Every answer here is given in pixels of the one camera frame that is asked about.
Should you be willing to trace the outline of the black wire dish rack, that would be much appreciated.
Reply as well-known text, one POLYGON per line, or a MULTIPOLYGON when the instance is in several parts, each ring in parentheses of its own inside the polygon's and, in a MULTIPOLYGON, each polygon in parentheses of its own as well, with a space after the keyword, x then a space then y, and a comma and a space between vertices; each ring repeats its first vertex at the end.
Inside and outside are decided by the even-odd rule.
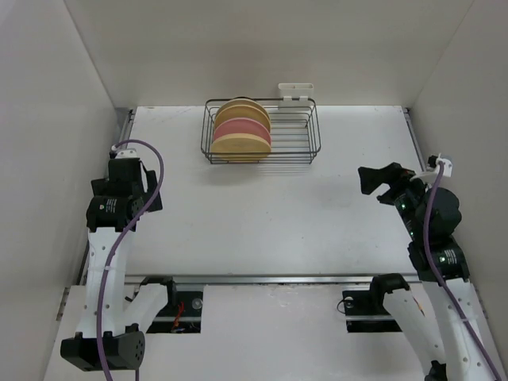
POLYGON ((205 103, 201 152, 212 164, 310 164, 321 151, 312 98, 226 98, 205 103))

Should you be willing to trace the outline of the yellow plastic plate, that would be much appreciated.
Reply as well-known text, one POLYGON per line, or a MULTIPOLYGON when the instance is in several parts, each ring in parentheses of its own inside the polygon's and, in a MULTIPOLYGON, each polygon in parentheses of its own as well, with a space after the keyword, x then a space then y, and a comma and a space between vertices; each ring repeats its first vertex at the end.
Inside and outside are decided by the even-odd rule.
POLYGON ((248 133, 231 133, 214 140, 210 152, 226 161, 262 160, 271 153, 271 145, 262 137, 248 133))
POLYGON ((256 107, 247 105, 235 105, 223 109, 220 113, 217 114, 215 118, 214 128, 216 129, 225 121, 241 117, 257 121, 268 131, 271 130, 271 122, 269 117, 263 111, 258 110, 256 107))

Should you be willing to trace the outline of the pink plastic plate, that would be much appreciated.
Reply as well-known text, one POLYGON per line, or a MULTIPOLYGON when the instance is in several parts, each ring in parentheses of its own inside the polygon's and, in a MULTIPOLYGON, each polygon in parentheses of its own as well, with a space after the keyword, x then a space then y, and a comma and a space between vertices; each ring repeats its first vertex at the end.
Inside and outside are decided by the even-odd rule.
POLYGON ((271 134, 263 125, 252 119, 242 117, 231 119, 220 124, 214 130, 213 140, 234 133, 254 135, 266 140, 269 144, 271 143, 271 134))

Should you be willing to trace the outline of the cream white plastic plate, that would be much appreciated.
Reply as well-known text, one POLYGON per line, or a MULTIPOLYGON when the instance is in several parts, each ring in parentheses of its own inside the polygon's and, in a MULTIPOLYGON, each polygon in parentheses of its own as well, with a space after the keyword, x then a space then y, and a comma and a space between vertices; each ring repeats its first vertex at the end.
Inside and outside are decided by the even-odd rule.
POLYGON ((268 116, 268 113, 264 109, 264 107, 261 104, 259 104, 258 102, 256 102, 255 100, 250 99, 250 98, 235 98, 235 99, 229 100, 228 102, 224 103, 218 109, 217 115, 219 115, 222 111, 224 111, 225 109, 227 109, 228 107, 231 107, 231 106, 251 106, 251 107, 254 107, 255 109, 259 110, 266 116, 268 116))

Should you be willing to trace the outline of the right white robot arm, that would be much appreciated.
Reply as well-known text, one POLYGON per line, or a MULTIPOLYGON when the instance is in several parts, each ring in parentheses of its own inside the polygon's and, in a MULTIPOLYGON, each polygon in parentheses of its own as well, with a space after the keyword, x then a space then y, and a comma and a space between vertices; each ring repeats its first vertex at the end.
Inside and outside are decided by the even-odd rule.
POLYGON ((471 302, 470 271, 453 233, 461 223, 460 201, 441 180, 452 175, 452 161, 431 156, 417 173, 399 163, 359 167, 360 191, 381 185, 381 204, 393 206, 410 235, 408 253, 434 312, 429 320, 410 285, 399 273, 375 276, 368 304, 388 312, 414 350, 426 380, 503 380, 480 335, 471 302))

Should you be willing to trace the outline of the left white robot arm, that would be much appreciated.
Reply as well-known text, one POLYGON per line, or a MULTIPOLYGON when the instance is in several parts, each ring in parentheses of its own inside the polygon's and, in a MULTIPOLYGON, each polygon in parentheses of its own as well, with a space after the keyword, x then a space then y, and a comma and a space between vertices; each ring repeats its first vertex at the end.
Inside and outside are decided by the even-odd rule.
POLYGON ((125 272, 137 224, 147 206, 162 208, 155 171, 136 156, 118 156, 108 163, 108 175, 92 181, 87 208, 89 260, 86 300, 71 338, 62 340, 60 355, 81 371, 136 371, 144 359, 145 334, 157 314, 170 314, 178 296, 169 280, 141 285, 131 302, 125 300, 125 272))

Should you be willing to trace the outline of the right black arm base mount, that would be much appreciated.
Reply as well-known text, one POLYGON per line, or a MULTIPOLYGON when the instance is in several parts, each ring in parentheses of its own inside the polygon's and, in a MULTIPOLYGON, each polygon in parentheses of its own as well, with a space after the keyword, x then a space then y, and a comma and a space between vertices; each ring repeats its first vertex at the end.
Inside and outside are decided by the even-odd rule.
POLYGON ((381 306, 377 306, 369 290, 342 291, 348 333, 400 333, 398 323, 381 306))

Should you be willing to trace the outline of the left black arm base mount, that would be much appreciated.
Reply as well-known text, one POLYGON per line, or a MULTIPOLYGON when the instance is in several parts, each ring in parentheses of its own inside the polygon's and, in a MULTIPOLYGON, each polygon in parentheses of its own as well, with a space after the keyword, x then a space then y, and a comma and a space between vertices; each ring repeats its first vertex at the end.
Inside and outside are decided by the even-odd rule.
POLYGON ((202 329, 203 290, 175 289, 147 333, 191 334, 202 329))

